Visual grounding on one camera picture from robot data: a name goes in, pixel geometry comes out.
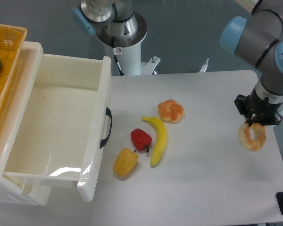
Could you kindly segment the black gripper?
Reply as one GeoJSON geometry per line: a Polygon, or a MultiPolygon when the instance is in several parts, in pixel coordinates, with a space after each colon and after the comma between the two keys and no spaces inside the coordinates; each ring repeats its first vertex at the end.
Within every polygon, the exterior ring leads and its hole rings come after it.
{"type": "Polygon", "coordinates": [[[271,104],[269,98],[261,99],[257,94],[248,96],[238,95],[234,101],[240,115],[244,116],[245,123],[251,127],[253,123],[258,123],[262,126],[279,125],[282,116],[277,112],[279,104],[271,104]]]}

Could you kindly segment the silver left robot arm base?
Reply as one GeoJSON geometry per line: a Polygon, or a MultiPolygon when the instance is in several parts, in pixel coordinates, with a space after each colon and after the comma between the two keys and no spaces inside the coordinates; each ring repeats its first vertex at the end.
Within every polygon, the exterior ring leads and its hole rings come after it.
{"type": "Polygon", "coordinates": [[[111,59],[113,76],[141,74],[141,44],[147,35],[145,19],[131,0],[82,0],[72,9],[78,27],[96,35],[111,59]]]}

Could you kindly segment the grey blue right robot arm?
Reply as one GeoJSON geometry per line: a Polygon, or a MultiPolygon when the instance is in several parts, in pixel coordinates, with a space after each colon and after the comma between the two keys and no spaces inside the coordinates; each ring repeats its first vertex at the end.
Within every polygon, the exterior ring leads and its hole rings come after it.
{"type": "Polygon", "coordinates": [[[262,75],[248,96],[238,95],[234,103],[246,124],[278,125],[283,103],[283,0],[239,0],[252,15],[237,16],[224,28],[220,44],[262,75]]]}

